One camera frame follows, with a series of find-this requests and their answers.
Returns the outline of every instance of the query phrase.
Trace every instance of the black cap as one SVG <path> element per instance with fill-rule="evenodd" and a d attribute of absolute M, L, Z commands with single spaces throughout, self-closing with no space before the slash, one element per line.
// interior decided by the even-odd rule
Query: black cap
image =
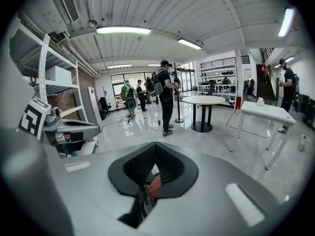
<path fill-rule="evenodd" d="M 169 64 L 169 62 L 167 60 L 162 60 L 160 64 L 161 66 L 166 66 Z"/>
<path fill-rule="evenodd" d="M 279 65 L 282 65 L 283 62 L 285 62 L 285 60 L 284 60 L 284 59 L 280 59 L 280 60 L 279 60 Z"/>

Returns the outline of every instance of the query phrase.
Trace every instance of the box on table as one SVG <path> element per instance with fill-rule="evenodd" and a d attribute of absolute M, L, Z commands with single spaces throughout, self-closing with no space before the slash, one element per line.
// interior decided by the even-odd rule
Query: box on table
<path fill-rule="evenodd" d="M 53 66 L 45 72 L 46 80 L 55 81 L 61 85 L 72 85 L 71 72 L 58 66 Z"/>

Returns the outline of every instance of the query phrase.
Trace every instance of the red fire extinguisher box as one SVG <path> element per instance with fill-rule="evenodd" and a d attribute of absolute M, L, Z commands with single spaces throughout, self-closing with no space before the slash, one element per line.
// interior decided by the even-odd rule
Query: red fire extinguisher box
<path fill-rule="evenodd" d="M 240 109 L 242 106 L 242 98 L 240 96 L 236 97 L 235 109 Z"/>

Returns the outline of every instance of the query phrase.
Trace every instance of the ceiling light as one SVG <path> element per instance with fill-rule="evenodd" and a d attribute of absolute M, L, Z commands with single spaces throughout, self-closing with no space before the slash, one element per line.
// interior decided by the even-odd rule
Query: ceiling light
<path fill-rule="evenodd" d="M 286 9 L 284 14 L 284 19 L 282 22 L 282 26 L 280 29 L 280 32 L 278 34 L 279 37 L 284 37 L 287 33 L 287 30 L 289 29 L 292 19 L 294 15 L 294 9 Z"/>
<path fill-rule="evenodd" d="M 193 48 L 195 48 L 195 49 L 197 49 L 197 50 L 200 50 L 200 49 L 201 49 L 201 46 L 196 45 L 196 44 L 194 44 L 194 43 L 192 43 L 192 42 L 190 42 L 190 41 L 188 41 L 188 40 L 185 40 L 185 39 L 183 39 L 183 38 L 178 39 L 177 42 L 179 42 L 179 43 L 181 43 L 181 44 L 184 44 L 184 45 L 188 45 L 188 46 L 193 47 Z"/>
<path fill-rule="evenodd" d="M 116 67 L 129 67 L 132 66 L 131 64 L 124 64 L 124 65 L 109 65 L 108 68 L 116 68 Z"/>
<path fill-rule="evenodd" d="M 294 59 L 294 57 L 289 57 L 288 59 L 285 60 L 285 62 L 289 62 L 289 61 L 291 61 L 293 59 Z"/>
<path fill-rule="evenodd" d="M 100 26 L 96 27 L 97 34 L 106 33 L 141 33 L 149 34 L 150 28 L 136 27 L 136 26 Z"/>

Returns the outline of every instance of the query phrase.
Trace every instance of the brick wall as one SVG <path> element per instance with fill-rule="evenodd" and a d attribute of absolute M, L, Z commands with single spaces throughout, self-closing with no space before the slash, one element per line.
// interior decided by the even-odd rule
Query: brick wall
<path fill-rule="evenodd" d="M 71 76 L 72 76 L 72 83 L 77 84 L 75 78 L 75 71 L 74 69 L 70 70 L 71 71 Z M 79 85 L 80 89 L 86 89 L 88 87 L 93 87 L 94 92 L 95 92 L 95 98 L 98 99 L 96 90 L 95 90 L 95 83 L 94 83 L 94 78 L 88 76 L 85 72 L 78 70 L 78 76 L 79 76 Z M 59 96 L 48 96 L 47 100 L 48 103 L 52 107 L 59 107 L 63 111 L 75 108 L 75 100 L 74 100 L 74 92 L 76 92 L 78 89 L 69 89 L 67 91 L 64 91 L 59 94 Z M 64 117 L 64 119 L 75 119 L 75 120 L 80 120 L 78 112 L 74 112 L 70 115 L 67 115 Z"/>

